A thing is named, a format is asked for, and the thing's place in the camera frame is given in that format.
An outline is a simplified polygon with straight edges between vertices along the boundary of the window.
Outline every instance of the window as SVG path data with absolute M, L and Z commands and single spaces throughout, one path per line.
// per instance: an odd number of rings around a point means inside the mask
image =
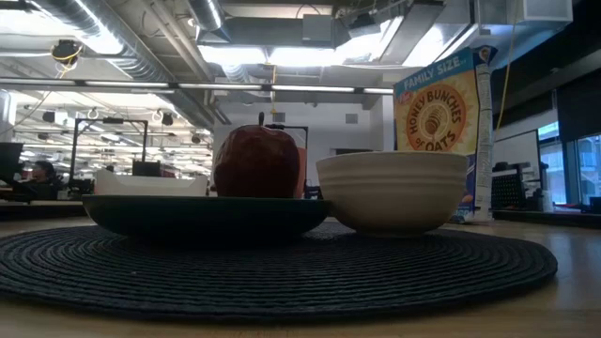
M 551 194 L 551 200 L 557 204 L 565 204 L 567 201 L 562 144 L 541 145 L 541 162 L 548 165 L 547 190 Z
M 559 122 L 553 122 L 551 124 L 547 124 L 544 127 L 538 129 L 538 140 L 544 141 L 551 137 L 559 137 L 560 135 L 560 124 Z
M 591 197 L 601 193 L 601 136 L 585 137 L 578 140 L 578 171 L 580 176 L 580 198 L 588 205 Z
M 565 193 L 565 172 L 563 169 L 563 149 L 559 140 L 559 124 L 553 122 L 538 129 L 541 162 L 548 165 L 547 190 L 556 204 L 567 203 Z

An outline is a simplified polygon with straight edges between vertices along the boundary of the white bowl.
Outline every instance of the white bowl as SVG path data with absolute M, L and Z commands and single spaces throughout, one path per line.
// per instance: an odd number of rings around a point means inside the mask
M 324 199 L 334 216 L 359 232 L 416 236 L 455 213 L 468 159 L 439 152 L 369 152 L 317 162 Z

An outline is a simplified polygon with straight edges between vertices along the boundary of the desk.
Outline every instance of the desk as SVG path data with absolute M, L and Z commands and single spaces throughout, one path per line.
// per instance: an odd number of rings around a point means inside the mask
M 0 221 L 2 222 L 85 215 L 82 202 L 32 201 L 30 205 L 20 202 L 0 202 Z
M 0 237 L 88 219 L 6 222 Z M 511 223 L 445 228 L 548 247 L 559 262 L 556 281 L 527 295 L 421 317 L 330 325 L 235 326 L 122 320 L 0 300 L 0 337 L 598 337 L 601 330 L 601 231 Z
M 498 210 L 493 211 L 493 217 L 495 220 L 580 226 L 601 230 L 601 215 L 581 213 L 579 210 L 555 212 Z

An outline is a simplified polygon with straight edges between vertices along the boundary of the dark wall panel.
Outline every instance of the dark wall panel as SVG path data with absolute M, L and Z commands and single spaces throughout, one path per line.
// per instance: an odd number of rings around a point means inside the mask
M 557 89 L 563 142 L 601 133 L 601 71 Z

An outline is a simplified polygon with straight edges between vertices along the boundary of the computer monitor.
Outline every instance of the computer monitor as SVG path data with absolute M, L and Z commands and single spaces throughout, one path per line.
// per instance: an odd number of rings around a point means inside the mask
M 9 183 L 19 169 L 19 157 L 23 144 L 0 143 L 0 179 Z
M 161 163 L 159 161 L 134 161 L 133 166 L 131 167 L 131 173 L 134 176 L 161 177 Z

